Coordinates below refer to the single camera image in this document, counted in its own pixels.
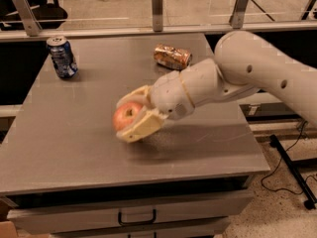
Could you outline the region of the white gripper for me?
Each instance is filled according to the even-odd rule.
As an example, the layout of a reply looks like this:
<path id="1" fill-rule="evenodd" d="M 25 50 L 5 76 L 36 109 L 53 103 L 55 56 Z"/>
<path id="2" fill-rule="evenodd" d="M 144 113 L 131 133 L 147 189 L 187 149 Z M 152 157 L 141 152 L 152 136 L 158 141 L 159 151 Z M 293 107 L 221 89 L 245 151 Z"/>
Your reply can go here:
<path id="1" fill-rule="evenodd" d="M 152 86 L 144 85 L 133 90 L 122 97 L 116 107 L 128 102 L 144 106 L 132 124 L 116 131 L 116 136 L 127 143 L 137 142 L 155 133 L 166 118 L 179 120 L 195 109 L 178 71 L 161 76 Z"/>

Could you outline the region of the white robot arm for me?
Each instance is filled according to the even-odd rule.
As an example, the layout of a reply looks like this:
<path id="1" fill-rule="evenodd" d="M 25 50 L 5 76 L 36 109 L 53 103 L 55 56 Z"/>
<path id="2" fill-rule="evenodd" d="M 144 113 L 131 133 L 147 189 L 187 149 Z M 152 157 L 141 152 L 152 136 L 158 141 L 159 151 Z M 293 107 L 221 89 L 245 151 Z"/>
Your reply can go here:
<path id="1" fill-rule="evenodd" d="M 142 109 L 116 136 L 127 143 L 158 131 L 208 103 L 230 102 L 264 90 L 317 126 L 317 69 L 292 59 L 263 38 L 245 31 L 224 35 L 214 57 L 161 76 L 122 97 L 117 106 L 137 102 Z"/>

